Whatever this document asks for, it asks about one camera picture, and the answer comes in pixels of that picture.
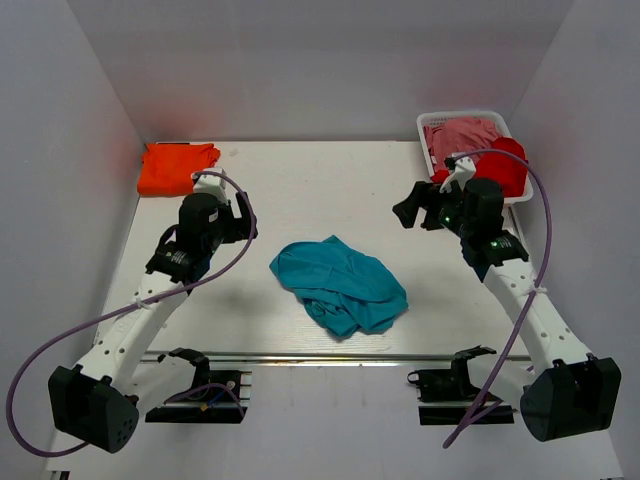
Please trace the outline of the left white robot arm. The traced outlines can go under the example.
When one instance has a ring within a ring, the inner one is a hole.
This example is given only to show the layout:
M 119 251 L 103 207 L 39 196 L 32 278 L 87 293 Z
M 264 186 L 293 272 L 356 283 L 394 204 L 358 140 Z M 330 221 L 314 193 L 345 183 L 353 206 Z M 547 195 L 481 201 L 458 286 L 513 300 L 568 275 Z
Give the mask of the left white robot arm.
M 249 243 L 257 220 L 245 193 L 229 201 L 210 193 L 187 195 L 178 222 L 165 230 L 135 289 L 131 311 L 117 315 L 107 333 L 72 368 L 57 367 L 48 380 L 55 427 L 109 453 L 120 451 L 140 418 L 195 385 L 207 371 L 202 353 L 177 348 L 161 355 L 147 374 L 142 356 L 175 310 L 210 269 L 222 244 Z

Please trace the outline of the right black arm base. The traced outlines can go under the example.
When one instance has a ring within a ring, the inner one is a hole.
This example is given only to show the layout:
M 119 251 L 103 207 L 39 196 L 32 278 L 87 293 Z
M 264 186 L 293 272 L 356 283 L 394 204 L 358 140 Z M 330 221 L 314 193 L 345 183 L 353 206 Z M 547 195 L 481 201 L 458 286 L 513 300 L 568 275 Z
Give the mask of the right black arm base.
M 469 380 L 468 362 L 482 356 L 497 356 L 489 347 L 475 346 L 454 354 L 449 366 L 414 370 L 407 374 L 407 383 L 418 392 L 418 416 L 421 426 L 456 426 L 464 417 L 484 380 L 475 386 Z M 500 404 L 474 425 L 512 425 L 514 410 L 490 391 L 482 397 L 478 410 L 482 413 L 494 403 Z

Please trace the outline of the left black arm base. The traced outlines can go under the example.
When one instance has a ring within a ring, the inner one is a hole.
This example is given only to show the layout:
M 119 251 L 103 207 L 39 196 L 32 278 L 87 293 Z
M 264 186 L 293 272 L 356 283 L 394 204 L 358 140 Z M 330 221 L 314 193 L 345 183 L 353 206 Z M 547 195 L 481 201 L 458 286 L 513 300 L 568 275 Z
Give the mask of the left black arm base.
M 201 352 L 177 348 L 158 357 L 186 360 L 193 370 L 191 385 L 145 416 L 146 423 L 241 424 L 248 411 L 251 372 L 218 369 Z

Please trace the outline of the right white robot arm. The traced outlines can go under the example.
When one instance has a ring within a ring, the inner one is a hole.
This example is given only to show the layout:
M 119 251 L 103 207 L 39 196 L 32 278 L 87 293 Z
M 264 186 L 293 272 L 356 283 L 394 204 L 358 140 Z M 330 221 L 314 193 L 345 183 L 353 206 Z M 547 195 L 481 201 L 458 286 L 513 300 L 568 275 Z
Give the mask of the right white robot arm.
M 420 373 L 426 402 L 471 400 L 460 425 L 466 427 L 499 399 L 518 412 L 532 436 L 551 441 L 606 430 L 615 410 L 621 371 L 611 358 L 598 358 L 569 329 L 547 294 L 536 285 L 528 253 L 503 227 L 504 196 L 486 178 L 445 187 L 415 183 L 392 211 L 406 229 L 425 212 L 422 228 L 447 229 L 460 240 L 465 262 L 498 300 L 521 340 L 532 368 L 509 361 L 506 352 L 477 346 L 454 355 L 447 370 Z

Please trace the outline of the teal t-shirt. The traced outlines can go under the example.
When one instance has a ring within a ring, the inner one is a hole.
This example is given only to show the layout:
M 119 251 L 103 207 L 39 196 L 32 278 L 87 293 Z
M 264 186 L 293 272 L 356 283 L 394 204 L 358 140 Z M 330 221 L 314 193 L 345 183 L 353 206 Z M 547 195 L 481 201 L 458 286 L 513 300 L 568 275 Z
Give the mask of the teal t-shirt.
M 306 313 L 339 339 L 388 330 L 408 308 L 404 287 L 378 259 L 331 236 L 284 247 L 269 268 Z

